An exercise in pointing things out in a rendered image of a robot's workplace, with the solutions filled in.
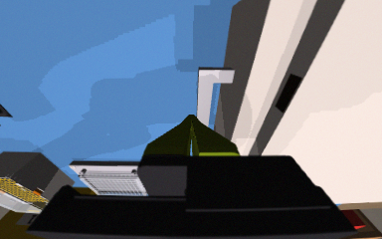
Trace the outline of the blue bench mat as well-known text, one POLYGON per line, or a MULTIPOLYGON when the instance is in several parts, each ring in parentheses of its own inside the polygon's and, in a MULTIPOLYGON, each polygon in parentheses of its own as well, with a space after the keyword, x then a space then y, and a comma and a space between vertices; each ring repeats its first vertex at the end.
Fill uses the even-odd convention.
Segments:
POLYGON ((197 116, 198 67, 224 67, 240 0, 0 0, 0 153, 140 161, 197 116))

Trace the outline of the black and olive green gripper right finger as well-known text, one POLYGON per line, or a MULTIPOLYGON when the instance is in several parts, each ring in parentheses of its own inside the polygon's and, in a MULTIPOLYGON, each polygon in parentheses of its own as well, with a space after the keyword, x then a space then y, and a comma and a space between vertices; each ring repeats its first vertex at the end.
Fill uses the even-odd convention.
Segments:
POLYGON ((237 146, 191 115, 192 155, 240 155, 237 146))

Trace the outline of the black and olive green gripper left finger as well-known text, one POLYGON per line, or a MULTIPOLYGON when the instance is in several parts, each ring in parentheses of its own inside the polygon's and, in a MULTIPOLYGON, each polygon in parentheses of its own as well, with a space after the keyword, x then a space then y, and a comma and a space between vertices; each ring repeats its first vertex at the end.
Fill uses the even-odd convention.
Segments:
POLYGON ((183 154, 190 155, 191 115, 173 129, 150 142, 142 156, 147 154, 183 154))

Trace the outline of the white push-button box with green button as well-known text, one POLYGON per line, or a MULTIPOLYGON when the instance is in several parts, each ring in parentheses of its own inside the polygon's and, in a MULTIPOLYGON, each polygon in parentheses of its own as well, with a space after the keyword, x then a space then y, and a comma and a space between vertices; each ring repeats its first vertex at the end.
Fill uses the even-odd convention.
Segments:
POLYGON ((0 105, 0 117, 12 118, 12 116, 0 105))

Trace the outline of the white assay plate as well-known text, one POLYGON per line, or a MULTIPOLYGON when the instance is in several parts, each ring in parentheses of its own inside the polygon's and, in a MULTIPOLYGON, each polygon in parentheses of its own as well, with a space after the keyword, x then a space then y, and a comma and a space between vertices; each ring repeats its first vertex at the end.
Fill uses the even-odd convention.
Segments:
POLYGON ((79 173, 80 180, 96 194, 102 195, 148 195, 137 173, 131 171, 87 170, 79 173))

